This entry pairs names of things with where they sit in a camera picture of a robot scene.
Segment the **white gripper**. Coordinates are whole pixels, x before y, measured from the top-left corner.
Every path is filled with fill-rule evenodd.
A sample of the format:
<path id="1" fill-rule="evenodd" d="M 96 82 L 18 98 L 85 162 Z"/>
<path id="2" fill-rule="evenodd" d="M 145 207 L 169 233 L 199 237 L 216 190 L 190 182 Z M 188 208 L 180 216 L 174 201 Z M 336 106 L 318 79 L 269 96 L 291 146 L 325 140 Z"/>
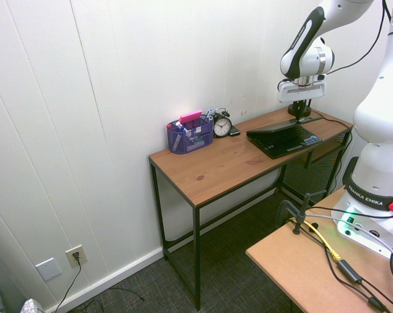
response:
<path id="1" fill-rule="evenodd" d="M 309 107 L 306 104 L 306 100 L 321 98 L 324 96 L 326 91 L 326 82 L 313 82 L 306 87 L 302 87 L 294 82 L 287 81 L 280 82 L 277 88 L 279 91 L 277 96 L 279 102 L 294 102 L 294 116 L 298 121 L 300 118 L 309 116 Z"/>

